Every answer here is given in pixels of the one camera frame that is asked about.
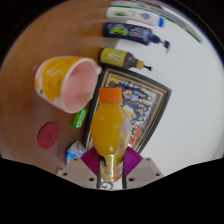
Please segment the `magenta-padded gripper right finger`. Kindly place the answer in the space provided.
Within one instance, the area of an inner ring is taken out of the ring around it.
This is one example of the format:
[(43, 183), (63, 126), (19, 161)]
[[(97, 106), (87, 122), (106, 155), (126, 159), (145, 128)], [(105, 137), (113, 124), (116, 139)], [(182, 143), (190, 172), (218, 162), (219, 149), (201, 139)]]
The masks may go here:
[(162, 172), (151, 158), (143, 158), (131, 147), (127, 148), (123, 159), (123, 189), (143, 187), (162, 177)]

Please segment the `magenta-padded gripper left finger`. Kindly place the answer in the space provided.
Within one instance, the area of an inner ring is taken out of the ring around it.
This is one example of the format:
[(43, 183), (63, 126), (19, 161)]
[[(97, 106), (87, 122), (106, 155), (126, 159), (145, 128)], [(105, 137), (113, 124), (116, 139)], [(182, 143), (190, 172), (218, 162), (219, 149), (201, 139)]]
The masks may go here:
[(95, 148), (81, 158), (72, 158), (59, 177), (84, 188), (99, 189), (101, 184), (100, 159)]

